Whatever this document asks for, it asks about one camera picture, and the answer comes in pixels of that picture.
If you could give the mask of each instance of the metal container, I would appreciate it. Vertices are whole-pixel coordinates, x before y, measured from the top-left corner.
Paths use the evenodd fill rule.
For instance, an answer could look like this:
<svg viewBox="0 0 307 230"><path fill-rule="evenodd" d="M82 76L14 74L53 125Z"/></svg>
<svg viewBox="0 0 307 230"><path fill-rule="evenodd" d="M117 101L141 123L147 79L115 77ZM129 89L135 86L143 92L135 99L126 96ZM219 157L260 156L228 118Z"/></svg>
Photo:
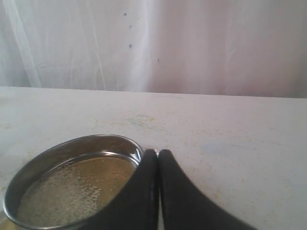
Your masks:
<svg viewBox="0 0 307 230"><path fill-rule="evenodd" d="M7 217L17 229L55 230L77 229L84 220L66 225L36 227L22 223L17 218L17 209L27 189L43 175L67 162L90 156L122 158L137 167L143 156L142 148L133 140L117 135L92 135L73 139L41 153L28 162L11 180L3 200Z"/></svg>

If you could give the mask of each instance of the white curtain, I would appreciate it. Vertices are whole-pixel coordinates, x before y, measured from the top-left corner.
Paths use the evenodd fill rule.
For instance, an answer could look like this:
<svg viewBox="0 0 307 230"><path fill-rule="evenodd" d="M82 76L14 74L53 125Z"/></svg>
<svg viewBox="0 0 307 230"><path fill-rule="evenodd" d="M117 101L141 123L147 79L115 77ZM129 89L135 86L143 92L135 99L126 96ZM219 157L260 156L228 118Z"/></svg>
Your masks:
<svg viewBox="0 0 307 230"><path fill-rule="evenodd" d="M307 1L0 0L0 85L307 97Z"/></svg>

